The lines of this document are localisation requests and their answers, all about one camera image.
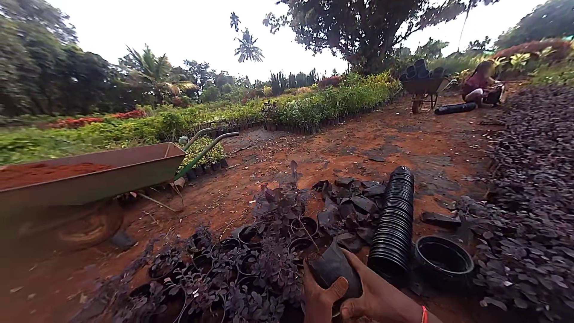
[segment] woman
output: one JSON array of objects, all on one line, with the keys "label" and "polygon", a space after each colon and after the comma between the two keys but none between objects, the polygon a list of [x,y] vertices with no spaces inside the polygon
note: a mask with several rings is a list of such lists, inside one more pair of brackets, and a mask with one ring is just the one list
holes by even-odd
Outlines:
[{"label": "woman", "polygon": [[489,93],[498,91],[492,87],[496,81],[492,78],[494,74],[494,63],[485,60],[478,64],[472,76],[463,85],[463,100],[465,102],[475,102],[478,107],[492,107],[492,104],[483,102]]}]

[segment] wheelbarrow tray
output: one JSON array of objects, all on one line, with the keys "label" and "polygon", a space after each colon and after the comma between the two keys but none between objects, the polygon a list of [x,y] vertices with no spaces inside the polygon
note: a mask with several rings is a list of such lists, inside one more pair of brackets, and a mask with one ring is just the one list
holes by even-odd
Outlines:
[{"label": "wheelbarrow tray", "polygon": [[410,94],[438,94],[444,90],[449,83],[448,78],[422,79],[402,82],[402,87]]},{"label": "wheelbarrow tray", "polygon": [[82,205],[173,180],[185,152],[173,143],[89,153],[27,164],[103,164],[111,169],[0,190],[0,214]]}]

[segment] red string bracelet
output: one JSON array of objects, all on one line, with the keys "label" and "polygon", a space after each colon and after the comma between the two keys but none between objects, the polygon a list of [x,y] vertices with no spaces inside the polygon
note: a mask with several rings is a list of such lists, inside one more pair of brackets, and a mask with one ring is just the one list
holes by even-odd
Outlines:
[{"label": "red string bracelet", "polygon": [[423,305],[422,306],[422,320],[421,323],[427,323],[428,322],[428,312],[426,311],[426,307]]}]

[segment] maroon shirt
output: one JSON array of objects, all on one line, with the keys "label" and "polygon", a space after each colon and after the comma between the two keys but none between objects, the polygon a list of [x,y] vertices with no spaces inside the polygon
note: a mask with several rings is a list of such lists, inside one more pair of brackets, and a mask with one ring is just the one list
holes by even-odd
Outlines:
[{"label": "maroon shirt", "polygon": [[481,73],[475,73],[463,85],[463,99],[472,91],[476,89],[486,89],[488,87],[488,78],[485,78]]}]

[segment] wheelbarrow handle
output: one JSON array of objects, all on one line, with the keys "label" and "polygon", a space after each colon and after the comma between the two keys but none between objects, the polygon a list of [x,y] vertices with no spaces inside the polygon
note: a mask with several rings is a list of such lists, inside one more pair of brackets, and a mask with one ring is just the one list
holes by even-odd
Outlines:
[{"label": "wheelbarrow handle", "polygon": [[228,138],[228,137],[235,137],[235,136],[239,136],[239,132],[229,132],[229,133],[224,133],[221,136],[217,137],[214,141],[212,141],[202,152],[199,153],[199,155],[197,157],[195,157],[195,159],[193,159],[189,164],[187,164],[179,173],[177,173],[176,177],[174,178],[174,180],[178,180],[182,177],[185,176],[185,174],[191,170],[191,168],[193,168],[193,166],[199,162],[199,160],[201,158],[203,158],[203,156],[206,155],[206,153],[208,153],[213,147],[215,147],[215,145],[220,142],[222,139]]},{"label": "wheelbarrow handle", "polygon": [[189,149],[189,147],[191,146],[191,144],[193,144],[193,142],[194,142],[199,136],[201,136],[201,135],[203,135],[204,133],[209,132],[209,131],[211,131],[211,130],[213,130],[213,129],[215,129],[215,128],[205,128],[205,129],[202,129],[202,130],[196,132],[196,133],[195,133],[195,136],[194,136],[193,138],[191,138],[191,139],[187,142],[187,145],[185,145],[185,146],[182,148],[182,150],[183,150],[183,151],[187,151],[187,149]]}]

